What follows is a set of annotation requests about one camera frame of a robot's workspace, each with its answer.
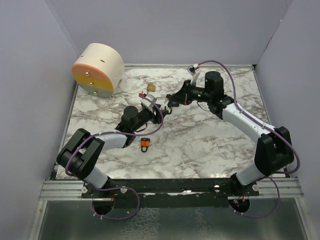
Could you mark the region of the brass padlock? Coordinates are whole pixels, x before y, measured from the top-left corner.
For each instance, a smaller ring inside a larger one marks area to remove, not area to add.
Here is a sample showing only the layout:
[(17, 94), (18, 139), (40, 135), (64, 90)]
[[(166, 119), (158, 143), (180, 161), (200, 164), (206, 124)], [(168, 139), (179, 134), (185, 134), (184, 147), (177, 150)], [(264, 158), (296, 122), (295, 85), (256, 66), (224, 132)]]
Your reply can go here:
[(148, 84), (146, 90), (148, 92), (155, 92), (156, 91), (156, 86), (154, 84)]

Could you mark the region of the orange black padlock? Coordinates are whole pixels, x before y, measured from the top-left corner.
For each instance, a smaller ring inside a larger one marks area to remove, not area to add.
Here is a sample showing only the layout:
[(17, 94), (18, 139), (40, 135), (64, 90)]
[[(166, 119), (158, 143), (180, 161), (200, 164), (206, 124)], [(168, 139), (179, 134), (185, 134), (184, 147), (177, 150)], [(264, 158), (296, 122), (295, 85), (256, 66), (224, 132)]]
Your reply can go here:
[(140, 149), (143, 153), (146, 153), (148, 151), (148, 148), (150, 147), (150, 139), (143, 137), (140, 141)]

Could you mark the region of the black head key bunch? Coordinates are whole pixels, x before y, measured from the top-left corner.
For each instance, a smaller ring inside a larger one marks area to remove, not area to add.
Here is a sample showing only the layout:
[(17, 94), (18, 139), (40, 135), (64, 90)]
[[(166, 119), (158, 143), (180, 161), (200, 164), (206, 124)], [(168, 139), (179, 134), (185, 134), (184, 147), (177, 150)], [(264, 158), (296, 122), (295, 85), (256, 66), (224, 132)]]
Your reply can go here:
[(172, 113), (172, 111), (173, 111), (173, 107), (172, 107), (172, 102), (170, 101), (170, 97), (171, 96), (169, 96), (169, 97), (166, 97), (166, 100), (164, 101), (164, 103), (166, 104), (165, 106), (164, 106), (164, 109), (166, 110), (166, 111), (168, 111), (168, 115), (170, 115), (171, 113)]

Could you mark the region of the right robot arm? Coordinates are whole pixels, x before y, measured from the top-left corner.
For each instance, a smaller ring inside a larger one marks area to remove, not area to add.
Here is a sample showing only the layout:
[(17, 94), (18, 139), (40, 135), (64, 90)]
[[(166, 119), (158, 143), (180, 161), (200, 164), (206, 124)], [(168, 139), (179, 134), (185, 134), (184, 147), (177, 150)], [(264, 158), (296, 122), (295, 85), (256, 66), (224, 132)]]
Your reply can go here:
[(204, 76), (204, 87), (196, 85), (196, 73), (192, 79), (183, 82), (179, 91), (168, 94), (168, 106), (174, 104), (190, 105), (204, 102), (209, 111), (246, 134), (256, 145), (254, 162), (233, 175), (229, 189), (240, 196), (247, 191), (248, 185), (265, 176), (270, 176), (294, 160), (290, 148), (291, 137), (285, 127), (276, 128), (246, 112), (225, 94), (224, 80), (217, 71), (208, 71)]

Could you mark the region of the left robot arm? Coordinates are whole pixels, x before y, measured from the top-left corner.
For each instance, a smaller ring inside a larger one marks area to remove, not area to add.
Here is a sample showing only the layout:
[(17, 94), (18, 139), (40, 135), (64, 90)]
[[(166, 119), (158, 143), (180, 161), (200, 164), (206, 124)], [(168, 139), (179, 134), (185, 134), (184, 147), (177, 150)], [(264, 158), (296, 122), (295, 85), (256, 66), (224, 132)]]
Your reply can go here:
[(160, 126), (171, 112), (171, 109), (160, 109), (159, 104), (150, 109), (143, 105), (141, 111), (127, 106), (113, 131), (93, 134), (79, 128), (58, 153), (56, 163), (71, 176), (93, 185), (97, 196), (106, 197), (111, 190), (107, 182), (110, 178), (96, 167), (101, 152), (128, 147), (142, 126), (148, 122)]

